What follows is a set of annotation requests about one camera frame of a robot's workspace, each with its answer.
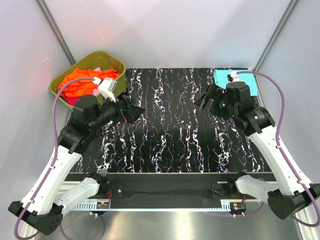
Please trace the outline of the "orange t shirt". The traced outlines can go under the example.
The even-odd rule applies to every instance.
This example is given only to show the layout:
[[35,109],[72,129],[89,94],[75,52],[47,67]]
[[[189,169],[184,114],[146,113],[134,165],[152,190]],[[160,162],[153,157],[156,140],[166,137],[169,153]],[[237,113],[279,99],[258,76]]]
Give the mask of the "orange t shirt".
[[[79,78],[98,78],[101,81],[104,80],[104,78],[112,78],[116,79],[120,74],[113,68],[108,70],[101,70],[101,72],[94,71],[94,69],[79,69],[76,68],[71,74],[67,75],[61,84],[58,86],[57,91],[60,91],[61,88],[69,83],[70,81],[73,81],[75,79]],[[89,95],[92,94],[93,89],[98,88],[98,81],[93,81],[90,79],[80,80],[71,83],[68,85],[60,94],[61,97],[67,96],[67,97],[81,97],[83,95]]]

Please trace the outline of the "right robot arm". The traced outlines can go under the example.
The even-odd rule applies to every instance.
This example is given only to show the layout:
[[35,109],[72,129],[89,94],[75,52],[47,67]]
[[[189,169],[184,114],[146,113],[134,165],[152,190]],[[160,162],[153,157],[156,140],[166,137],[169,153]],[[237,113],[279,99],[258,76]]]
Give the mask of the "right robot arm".
[[276,183],[271,184],[241,172],[228,179],[225,186],[232,198],[254,197],[270,207],[282,220],[299,212],[320,197],[320,185],[312,183],[297,166],[277,127],[264,107],[256,107],[250,88],[242,81],[228,83],[226,88],[210,84],[195,105],[203,110],[212,100],[210,113],[233,119],[236,127],[254,143],[270,167]]

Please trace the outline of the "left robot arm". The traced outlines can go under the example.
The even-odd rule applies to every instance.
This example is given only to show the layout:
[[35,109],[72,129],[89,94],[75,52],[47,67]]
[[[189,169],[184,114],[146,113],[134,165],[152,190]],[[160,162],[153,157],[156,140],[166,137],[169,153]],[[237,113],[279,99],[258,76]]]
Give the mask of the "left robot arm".
[[14,229],[21,221],[44,235],[52,234],[63,217],[90,197],[103,198],[108,193],[104,173],[90,172],[76,186],[58,194],[71,168],[108,123],[133,124],[145,109],[134,105],[127,95],[115,101],[107,98],[102,104],[96,96],[81,96],[73,106],[67,125],[55,133],[52,155],[38,180],[20,201],[13,201],[8,210],[17,216]]

